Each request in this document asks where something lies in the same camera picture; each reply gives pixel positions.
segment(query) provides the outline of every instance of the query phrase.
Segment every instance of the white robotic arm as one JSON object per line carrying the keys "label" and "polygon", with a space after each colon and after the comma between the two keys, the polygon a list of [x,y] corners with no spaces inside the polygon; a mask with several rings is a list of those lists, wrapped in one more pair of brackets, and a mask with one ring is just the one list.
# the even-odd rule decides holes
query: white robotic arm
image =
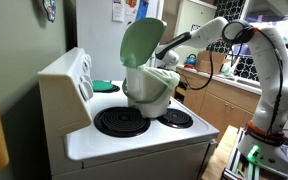
{"label": "white robotic arm", "polygon": [[224,18],[216,18],[157,47],[156,58],[166,66],[176,65],[178,57],[176,60],[174,52],[170,52],[172,48],[203,48],[221,36],[227,43],[249,46],[262,89],[238,149],[250,162],[288,178],[288,150],[282,146],[282,129],[288,119],[288,53],[275,27],[259,30],[243,20],[228,23]]}

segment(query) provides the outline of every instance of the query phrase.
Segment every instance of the kitchen cabinet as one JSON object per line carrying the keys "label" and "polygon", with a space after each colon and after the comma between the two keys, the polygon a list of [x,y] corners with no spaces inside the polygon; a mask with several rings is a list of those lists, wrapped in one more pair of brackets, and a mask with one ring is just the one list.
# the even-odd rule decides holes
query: kitchen cabinet
{"label": "kitchen cabinet", "polygon": [[[192,87],[200,87],[208,79],[185,69],[176,70],[181,75],[180,81],[189,83]],[[221,140],[229,125],[244,127],[246,122],[252,119],[260,98],[258,94],[214,79],[202,90],[181,89],[181,94],[187,108],[220,131],[217,142]]]}

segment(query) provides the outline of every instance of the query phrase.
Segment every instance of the white refrigerator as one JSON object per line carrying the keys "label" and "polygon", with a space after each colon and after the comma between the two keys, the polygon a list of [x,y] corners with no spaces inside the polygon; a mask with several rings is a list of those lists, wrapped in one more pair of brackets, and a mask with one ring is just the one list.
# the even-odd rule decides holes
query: white refrigerator
{"label": "white refrigerator", "polygon": [[[123,80],[126,76],[120,61],[121,42],[126,29],[136,21],[141,0],[134,9],[125,4],[123,22],[113,21],[113,1],[76,1],[78,47],[91,56],[93,80]],[[149,0],[146,17],[161,19],[163,5],[164,0]]]}

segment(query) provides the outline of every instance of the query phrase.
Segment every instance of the green lid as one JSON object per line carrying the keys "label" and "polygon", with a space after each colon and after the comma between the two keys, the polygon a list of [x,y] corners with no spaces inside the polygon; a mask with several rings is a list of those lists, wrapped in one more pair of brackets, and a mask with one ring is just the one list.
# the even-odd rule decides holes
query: green lid
{"label": "green lid", "polygon": [[101,91],[107,91],[113,88],[113,84],[111,82],[107,81],[98,81],[94,80],[93,83],[93,91],[94,92],[101,92]]}
{"label": "green lid", "polygon": [[159,43],[166,28],[166,23],[144,18],[134,22],[125,32],[120,58],[124,66],[137,68],[146,63]]}

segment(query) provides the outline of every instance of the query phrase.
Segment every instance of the white stove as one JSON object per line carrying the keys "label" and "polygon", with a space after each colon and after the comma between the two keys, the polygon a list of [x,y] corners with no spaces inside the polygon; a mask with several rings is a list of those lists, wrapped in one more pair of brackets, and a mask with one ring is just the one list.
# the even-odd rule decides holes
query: white stove
{"label": "white stove", "polygon": [[[218,130],[171,98],[168,109],[190,117],[189,127],[174,128],[150,118],[145,119],[147,130],[135,136],[104,134],[95,126],[96,115],[108,108],[128,109],[127,97],[122,90],[93,93],[90,65],[84,50],[74,48],[38,73],[52,179],[193,180],[201,176]],[[112,84],[121,87],[122,82]]]}

